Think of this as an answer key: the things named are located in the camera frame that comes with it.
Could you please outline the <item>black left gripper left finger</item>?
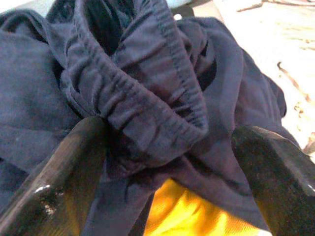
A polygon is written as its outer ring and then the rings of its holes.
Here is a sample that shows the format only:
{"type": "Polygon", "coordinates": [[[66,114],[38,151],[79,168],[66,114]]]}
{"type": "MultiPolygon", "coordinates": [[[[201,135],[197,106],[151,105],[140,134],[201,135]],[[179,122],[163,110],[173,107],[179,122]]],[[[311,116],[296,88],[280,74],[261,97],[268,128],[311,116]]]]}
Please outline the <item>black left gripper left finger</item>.
{"type": "Polygon", "coordinates": [[[1,235],[80,235],[95,198],[106,151],[106,124],[101,118],[77,123],[1,213],[1,235]]]}

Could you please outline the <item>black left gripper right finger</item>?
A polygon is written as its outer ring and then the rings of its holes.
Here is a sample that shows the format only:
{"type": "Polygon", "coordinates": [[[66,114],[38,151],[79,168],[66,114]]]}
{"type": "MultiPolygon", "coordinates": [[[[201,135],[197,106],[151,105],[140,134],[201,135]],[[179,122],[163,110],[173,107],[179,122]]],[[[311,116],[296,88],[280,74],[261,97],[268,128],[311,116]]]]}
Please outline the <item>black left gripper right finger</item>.
{"type": "Polygon", "coordinates": [[[257,127],[232,133],[232,150],[274,236],[315,234],[315,165],[285,137],[257,127]]]}

